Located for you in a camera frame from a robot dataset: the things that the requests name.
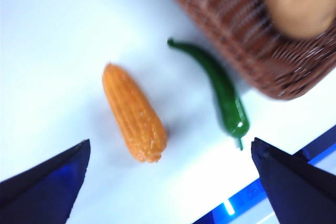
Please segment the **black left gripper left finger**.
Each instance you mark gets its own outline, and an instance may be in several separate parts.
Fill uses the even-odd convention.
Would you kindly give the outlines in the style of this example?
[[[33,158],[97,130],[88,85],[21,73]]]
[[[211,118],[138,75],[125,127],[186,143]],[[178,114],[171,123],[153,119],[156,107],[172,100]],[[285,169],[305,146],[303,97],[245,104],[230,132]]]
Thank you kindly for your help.
[[[90,159],[90,141],[1,182],[1,223],[66,223]]]

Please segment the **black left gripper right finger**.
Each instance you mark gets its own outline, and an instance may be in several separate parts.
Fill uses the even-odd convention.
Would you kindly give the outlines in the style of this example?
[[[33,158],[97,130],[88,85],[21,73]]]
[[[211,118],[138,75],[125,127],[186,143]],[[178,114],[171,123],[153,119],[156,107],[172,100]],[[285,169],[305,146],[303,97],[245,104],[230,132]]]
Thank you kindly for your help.
[[[251,156],[280,223],[335,223],[335,175],[259,138]]]

